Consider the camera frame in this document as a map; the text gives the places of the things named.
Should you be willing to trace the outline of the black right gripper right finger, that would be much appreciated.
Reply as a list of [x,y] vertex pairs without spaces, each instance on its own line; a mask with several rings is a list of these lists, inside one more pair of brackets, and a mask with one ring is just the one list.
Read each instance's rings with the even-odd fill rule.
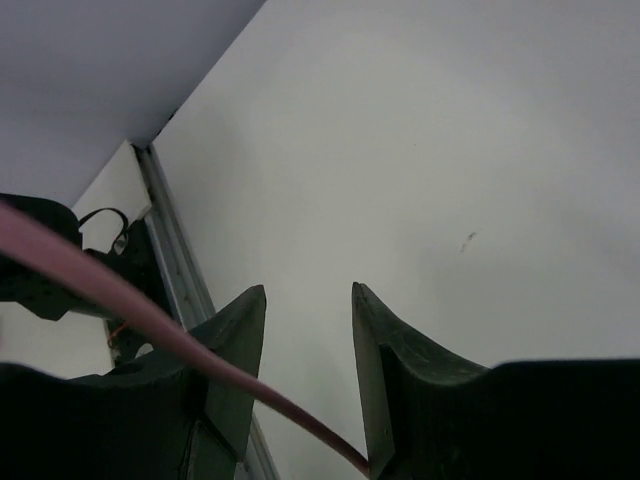
[[486,368],[352,287],[352,326],[374,479],[635,479],[635,359]]

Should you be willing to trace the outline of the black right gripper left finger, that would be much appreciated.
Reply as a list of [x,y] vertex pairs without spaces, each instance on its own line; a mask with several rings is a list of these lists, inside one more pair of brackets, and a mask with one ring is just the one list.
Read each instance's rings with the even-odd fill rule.
[[253,398],[156,349],[103,375],[1,367],[5,479],[230,479]]

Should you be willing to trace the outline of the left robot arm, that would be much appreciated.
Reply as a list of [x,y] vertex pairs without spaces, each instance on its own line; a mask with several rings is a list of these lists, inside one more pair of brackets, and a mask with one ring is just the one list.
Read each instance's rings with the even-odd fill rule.
[[107,323],[106,345],[117,366],[172,318],[154,249],[141,220],[119,216],[121,229],[107,252],[83,246],[77,217],[44,198],[1,196],[1,299],[58,321],[68,312]]

